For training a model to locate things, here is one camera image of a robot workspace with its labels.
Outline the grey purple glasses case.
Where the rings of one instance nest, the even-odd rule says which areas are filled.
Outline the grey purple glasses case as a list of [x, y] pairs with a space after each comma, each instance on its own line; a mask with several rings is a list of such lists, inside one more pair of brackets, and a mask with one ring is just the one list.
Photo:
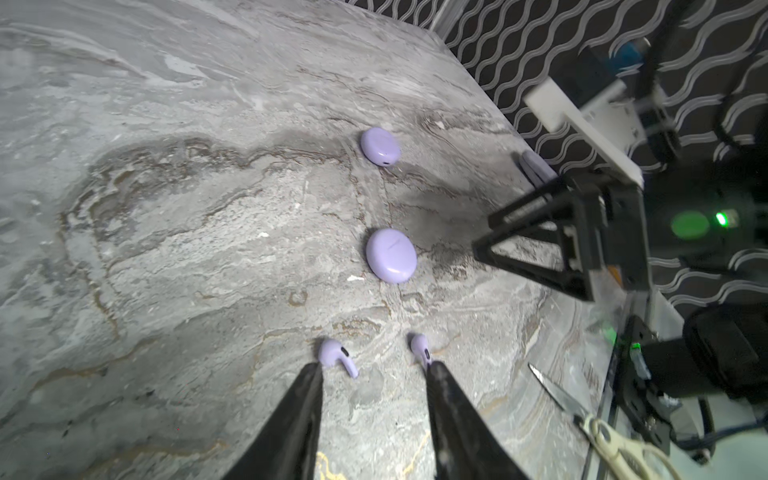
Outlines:
[[558, 177], [549, 164], [532, 150], [524, 151], [516, 163], [534, 188], [540, 188]]

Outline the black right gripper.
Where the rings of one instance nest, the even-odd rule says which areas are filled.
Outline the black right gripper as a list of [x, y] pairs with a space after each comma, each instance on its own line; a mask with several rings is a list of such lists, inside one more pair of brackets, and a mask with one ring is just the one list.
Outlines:
[[[568, 191], [573, 218], [507, 222]], [[606, 174], [556, 177], [488, 216], [492, 231], [472, 243], [474, 258], [578, 300], [593, 302], [594, 271], [615, 267], [626, 291], [648, 291], [649, 242], [641, 188]]]

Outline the purple earbud charging case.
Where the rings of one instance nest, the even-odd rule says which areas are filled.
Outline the purple earbud charging case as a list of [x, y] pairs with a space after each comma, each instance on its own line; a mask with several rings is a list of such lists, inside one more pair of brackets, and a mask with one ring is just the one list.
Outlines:
[[416, 250], [409, 238], [390, 228], [376, 230], [370, 236], [366, 260], [372, 272], [390, 284], [407, 282], [418, 265]]

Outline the beige handled scissors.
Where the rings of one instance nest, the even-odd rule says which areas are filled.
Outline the beige handled scissors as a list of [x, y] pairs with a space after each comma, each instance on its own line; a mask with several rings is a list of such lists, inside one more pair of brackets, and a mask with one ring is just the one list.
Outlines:
[[621, 480], [681, 480], [669, 456], [656, 446], [627, 437], [584, 407], [575, 397], [529, 363], [540, 385], [589, 440], [593, 450]]

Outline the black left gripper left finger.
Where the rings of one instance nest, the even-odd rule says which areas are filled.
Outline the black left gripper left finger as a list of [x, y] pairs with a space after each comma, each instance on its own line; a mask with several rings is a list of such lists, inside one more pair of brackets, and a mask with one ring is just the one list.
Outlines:
[[312, 479], [323, 406], [318, 362], [303, 366], [277, 408], [226, 479]]

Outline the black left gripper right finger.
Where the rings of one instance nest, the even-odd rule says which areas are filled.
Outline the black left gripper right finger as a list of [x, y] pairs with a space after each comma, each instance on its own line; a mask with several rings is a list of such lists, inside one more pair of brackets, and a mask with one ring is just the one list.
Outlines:
[[426, 370], [426, 392], [438, 479], [526, 479], [471, 404], [448, 367]]

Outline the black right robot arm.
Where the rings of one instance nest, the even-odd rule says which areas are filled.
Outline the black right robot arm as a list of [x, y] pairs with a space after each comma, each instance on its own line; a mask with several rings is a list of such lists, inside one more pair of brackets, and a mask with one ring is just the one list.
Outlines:
[[525, 138], [534, 189], [475, 258], [579, 300], [593, 274], [678, 326], [629, 317], [614, 398], [639, 435], [705, 461], [707, 399], [767, 402], [767, 5], [479, 4], [453, 51]]

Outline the aluminium corner frame post right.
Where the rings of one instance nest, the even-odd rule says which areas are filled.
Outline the aluminium corner frame post right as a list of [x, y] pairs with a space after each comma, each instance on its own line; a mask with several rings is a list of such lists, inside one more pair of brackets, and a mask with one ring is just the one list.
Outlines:
[[435, 15], [429, 30], [445, 41], [462, 17], [469, 0], [445, 0]]

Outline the purple earbud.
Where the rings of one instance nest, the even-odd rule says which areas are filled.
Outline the purple earbud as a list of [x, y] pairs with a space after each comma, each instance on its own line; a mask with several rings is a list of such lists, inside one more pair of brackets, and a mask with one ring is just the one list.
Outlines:
[[412, 354], [418, 360], [424, 371], [427, 371], [432, 364], [432, 355], [429, 348], [429, 342], [424, 334], [416, 333], [410, 337], [409, 346]]
[[359, 370], [352, 357], [338, 340], [331, 338], [323, 340], [317, 358], [323, 367], [331, 368], [340, 363], [351, 378], [356, 379], [359, 376]]

